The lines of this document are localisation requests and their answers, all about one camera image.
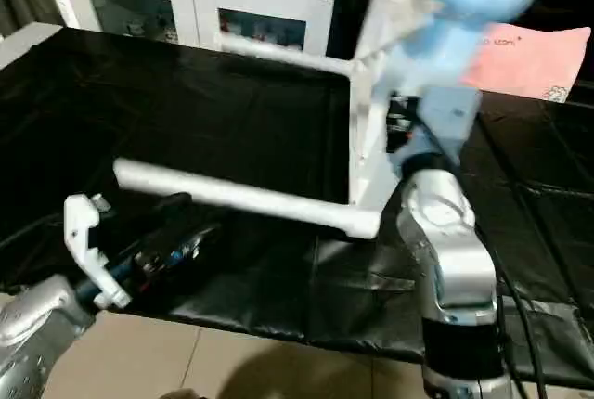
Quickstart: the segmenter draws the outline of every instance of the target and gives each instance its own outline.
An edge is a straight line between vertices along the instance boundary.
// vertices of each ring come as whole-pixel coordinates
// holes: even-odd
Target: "floor tile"
[[[102,313],[59,360],[43,399],[157,399],[180,387],[200,328]]]
[[[538,392],[534,383],[525,383],[524,388],[530,399],[538,399]],[[547,397],[549,399],[594,399],[594,392],[563,387],[547,387]]]
[[[426,399],[420,365],[373,359],[373,399]]]
[[[370,398],[366,358],[204,329],[184,387],[209,399]]]

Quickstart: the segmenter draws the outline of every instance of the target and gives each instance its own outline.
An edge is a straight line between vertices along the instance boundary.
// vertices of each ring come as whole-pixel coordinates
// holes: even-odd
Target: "cabinet door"
[[[231,32],[324,56],[332,0],[194,0],[202,47]]]
[[[81,28],[199,46],[192,0],[71,0]]]

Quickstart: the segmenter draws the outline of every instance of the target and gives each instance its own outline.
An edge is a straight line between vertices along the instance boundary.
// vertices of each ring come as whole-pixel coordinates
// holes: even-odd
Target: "black tablecloth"
[[[0,237],[76,192],[118,209],[124,156],[346,202],[348,83],[322,72],[198,49],[62,30],[0,72]],[[547,380],[594,388],[594,109],[495,94],[463,149],[475,210],[536,326]],[[245,212],[199,260],[128,312],[419,362],[415,264],[395,231],[374,241]],[[118,250],[103,250],[108,254]],[[76,266],[49,225],[2,250],[3,290]],[[522,327],[506,308],[529,379]]]

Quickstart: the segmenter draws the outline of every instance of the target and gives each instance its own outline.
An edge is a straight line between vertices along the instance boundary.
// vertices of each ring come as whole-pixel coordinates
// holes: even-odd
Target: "pink cushion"
[[[564,102],[584,60],[590,28],[542,32],[494,24],[463,83]]]

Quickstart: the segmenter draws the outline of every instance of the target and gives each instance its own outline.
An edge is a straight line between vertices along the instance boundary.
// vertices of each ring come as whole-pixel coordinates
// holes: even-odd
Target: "black cable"
[[[456,158],[453,157],[442,145],[439,138],[435,135],[432,128],[427,125],[427,123],[414,111],[407,110],[407,116],[416,124],[420,125],[425,134],[429,138],[432,145],[437,148],[437,150],[444,156],[447,166],[449,167],[449,171],[456,177],[458,180],[458,184],[462,190],[462,194],[466,197],[467,200],[470,202],[469,197],[469,190],[466,188],[464,181],[462,180],[459,166],[456,164]],[[535,371],[535,378],[536,378],[536,388],[538,390],[538,397],[539,399],[547,399],[547,390],[545,387],[545,377],[542,371],[542,363],[540,360],[540,354],[536,348],[536,339],[534,335],[534,331],[532,328],[532,324],[530,323],[530,319],[528,318],[528,313],[526,311],[526,307],[523,304],[522,298],[520,297],[520,293],[518,292],[517,288],[514,286],[507,270],[499,254],[492,243],[489,243],[488,238],[485,233],[482,232],[481,227],[479,226],[478,218],[476,218],[476,226],[475,229],[477,231],[477,235],[482,240],[484,247],[489,252],[491,259],[493,260],[493,264],[496,268],[496,271],[501,275],[503,278],[504,283],[508,286],[511,294],[511,298],[513,299],[516,308],[518,309],[518,314],[520,316],[520,320],[522,321],[523,331],[526,337],[526,343],[528,345],[528,352],[530,354],[530,360],[532,362],[533,369]]]
[[[59,217],[60,217],[59,213],[50,213],[49,215],[42,216],[41,218],[37,218],[35,221],[28,223],[27,225],[25,225],[24,227],[19,229],[14,234],[9,235],[8,237],[6,237],[2,241],[0,241],[0,250],[9,246],[11,243],[15,242],[17,239],[29,234],[30,232],[32,232],[34,229],[36,229],[40,225],[45,225],[47,223],[55,221]]]
[[[506,317],[503,305],[503,294],[501,292],[501,287],[497,283],[497,320],[499,322],[499,328],[501,333],[501,340],[503,346],[503,360],[505,361],[506,366],[508,367],[508,371],[510,372],[511,380],[513,381],[514,385],[516,386],[516,390],[518,394],[521,396],[522,399],[528,399],[528,394],[526,393],[526,389],[523,387],[522,381],[520,380],[520,375],[518,374],[518,370],[516,369],[516,364],[513,359],[513,350],[511,347],[511,340],[510,336],[508,335],[507,331],[507,324],[506,324]]]

